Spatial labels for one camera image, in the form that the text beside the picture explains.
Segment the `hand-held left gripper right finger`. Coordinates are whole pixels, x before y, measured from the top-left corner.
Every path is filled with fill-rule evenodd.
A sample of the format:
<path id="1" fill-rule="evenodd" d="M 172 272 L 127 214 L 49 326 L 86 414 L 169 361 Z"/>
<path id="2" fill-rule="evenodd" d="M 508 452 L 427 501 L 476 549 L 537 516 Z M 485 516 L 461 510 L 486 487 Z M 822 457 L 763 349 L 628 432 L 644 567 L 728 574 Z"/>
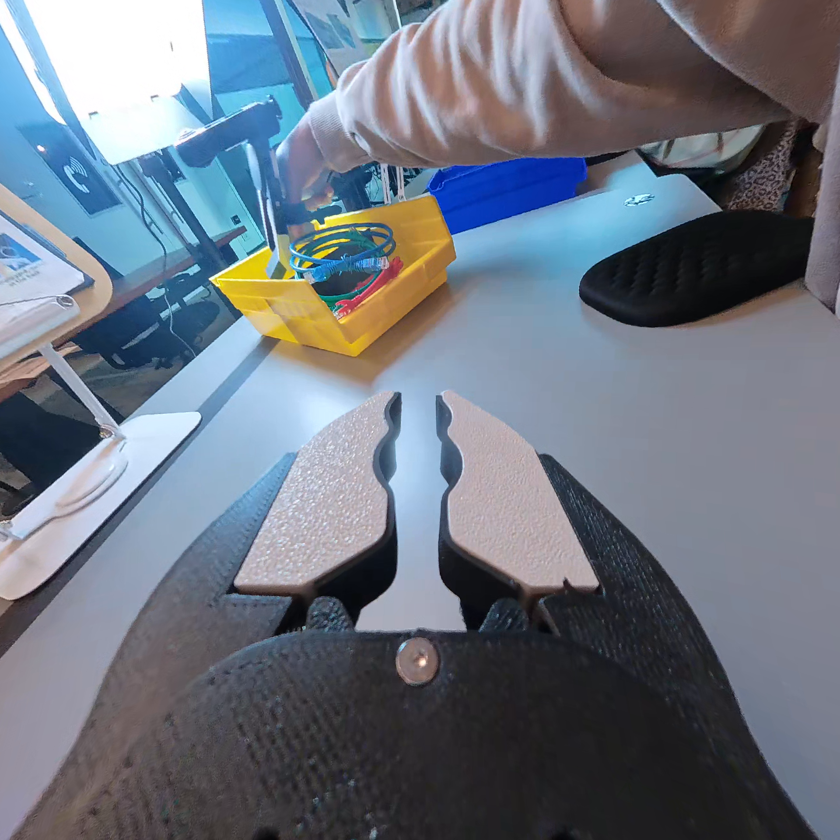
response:
<path id="1" fill-rule="evenodd" d="M 454 391 L 438 404 L 442 445 L 455 454 L 445 503 L 455 550 L 521 594 L 595 592 L 600 583 L 536 449 Z"/>

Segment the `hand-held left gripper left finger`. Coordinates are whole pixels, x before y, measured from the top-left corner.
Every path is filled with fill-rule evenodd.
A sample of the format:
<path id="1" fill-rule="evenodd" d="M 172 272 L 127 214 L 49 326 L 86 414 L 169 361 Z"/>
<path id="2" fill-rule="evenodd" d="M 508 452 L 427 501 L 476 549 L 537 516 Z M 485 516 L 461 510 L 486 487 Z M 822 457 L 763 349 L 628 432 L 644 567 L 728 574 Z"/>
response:
<path id="1" fill-rule="evenodd" d="M 393 535 L 402 395 L 378 392 L 298 450 L 234 578 L 243 595 L 315 595 Z"/>

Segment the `yellow plastic bin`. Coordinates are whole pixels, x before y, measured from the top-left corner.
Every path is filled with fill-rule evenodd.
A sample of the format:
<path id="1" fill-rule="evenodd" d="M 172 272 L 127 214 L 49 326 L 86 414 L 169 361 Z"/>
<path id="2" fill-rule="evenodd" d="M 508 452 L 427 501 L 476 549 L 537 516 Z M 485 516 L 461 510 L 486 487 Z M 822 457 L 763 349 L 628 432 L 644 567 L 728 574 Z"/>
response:
<path id="1" fill-rule="evenodd" d="M 388 206 L 328 217 L 319 229 L 384 223 L 395 236 L 402 270 L 345 318 L 338 319 L 305 280 L 269 279 L 263 248 L 211 278 L 255 329 L 272 339 L 359 356 L 447 281 L 455 245 L 436 198 L 425 194 Z"/>

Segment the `person's right forearm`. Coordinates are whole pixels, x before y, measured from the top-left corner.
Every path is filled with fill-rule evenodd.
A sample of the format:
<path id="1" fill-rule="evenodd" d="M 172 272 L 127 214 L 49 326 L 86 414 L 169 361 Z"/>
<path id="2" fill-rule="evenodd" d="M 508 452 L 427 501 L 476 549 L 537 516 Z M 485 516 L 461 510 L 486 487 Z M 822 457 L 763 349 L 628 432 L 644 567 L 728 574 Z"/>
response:
<path id="1" fill-rule="evenodd" d="M 313 104 L 327 166 L 590 156 L 824 122 L 838 2 L 447 2 Z"/>

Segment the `person's right hand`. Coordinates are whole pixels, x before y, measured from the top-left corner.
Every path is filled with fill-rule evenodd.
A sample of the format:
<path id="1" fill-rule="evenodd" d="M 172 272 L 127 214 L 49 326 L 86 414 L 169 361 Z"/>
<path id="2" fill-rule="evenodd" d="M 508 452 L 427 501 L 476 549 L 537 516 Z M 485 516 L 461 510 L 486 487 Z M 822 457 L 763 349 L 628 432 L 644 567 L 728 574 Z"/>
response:
<path id="1" fill-rule="evenodd" d="M 286 205 L 318 211 L 333 201 L 329 168 L 307 118 L 302 119 L 276 149 L 281 194 Z"/>

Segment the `dark phone sign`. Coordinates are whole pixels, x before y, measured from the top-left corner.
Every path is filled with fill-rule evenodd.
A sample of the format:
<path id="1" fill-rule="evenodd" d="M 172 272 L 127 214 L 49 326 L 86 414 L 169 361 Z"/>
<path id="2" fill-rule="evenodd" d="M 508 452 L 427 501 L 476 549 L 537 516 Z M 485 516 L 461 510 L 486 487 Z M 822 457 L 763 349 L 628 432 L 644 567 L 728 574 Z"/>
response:
<path id="1" fill-rule="evenodd" d="M 88 216 L 121 206 L 119 196 L 66 126 L 39 122 L 18 131 Z"/>

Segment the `blue plastic bin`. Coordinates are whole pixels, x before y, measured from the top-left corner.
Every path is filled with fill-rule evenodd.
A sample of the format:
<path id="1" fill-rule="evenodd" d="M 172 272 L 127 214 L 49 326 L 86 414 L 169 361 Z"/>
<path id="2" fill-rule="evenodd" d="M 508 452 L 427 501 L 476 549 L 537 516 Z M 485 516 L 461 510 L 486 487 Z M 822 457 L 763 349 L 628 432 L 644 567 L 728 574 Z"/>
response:
<path id="1" fill-rule="evenodd" d="M 520 159 L 447 167 L 427 189 L 456 235 L 569 200 L 587 174 L 584 158 Z"/>

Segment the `printed instruction sheet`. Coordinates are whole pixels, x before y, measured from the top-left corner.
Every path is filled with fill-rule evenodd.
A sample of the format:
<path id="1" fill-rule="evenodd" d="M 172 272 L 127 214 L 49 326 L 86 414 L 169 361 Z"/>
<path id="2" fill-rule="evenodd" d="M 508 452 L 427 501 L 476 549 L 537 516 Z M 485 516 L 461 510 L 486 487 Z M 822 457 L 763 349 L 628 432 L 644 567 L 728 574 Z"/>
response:
<path id="1" fill-rule="evenodd" d="M 69 295 L 88 277 L 25 228 L 1 215 L 1 303 Z"/>

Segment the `black mesh pad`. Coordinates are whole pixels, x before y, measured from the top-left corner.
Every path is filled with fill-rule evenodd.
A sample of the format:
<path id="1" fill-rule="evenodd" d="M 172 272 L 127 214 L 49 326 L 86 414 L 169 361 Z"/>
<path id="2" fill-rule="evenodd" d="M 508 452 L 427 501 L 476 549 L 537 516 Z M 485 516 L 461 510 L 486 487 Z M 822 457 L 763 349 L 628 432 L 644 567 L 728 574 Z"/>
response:
<path id="1" fill-rule="evenodd" d="M 757 209 L 698 217 L 599 261 L 579 296 L 629 326 L 698 322 L 803 278 L 814 225 Z"/>

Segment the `patterned cloth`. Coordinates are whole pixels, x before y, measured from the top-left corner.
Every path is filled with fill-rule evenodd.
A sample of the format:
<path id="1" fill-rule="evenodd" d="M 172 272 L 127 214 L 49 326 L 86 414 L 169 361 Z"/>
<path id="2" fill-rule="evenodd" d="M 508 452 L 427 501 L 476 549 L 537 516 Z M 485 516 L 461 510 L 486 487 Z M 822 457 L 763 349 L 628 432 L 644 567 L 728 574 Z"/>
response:
<path id="1" fill-rule="evenodd" d="M 813 123 L 802 119 L 646 143 L 637 152 L 657 175 L 682 174 L 727 211 L 780 214 Z"/>

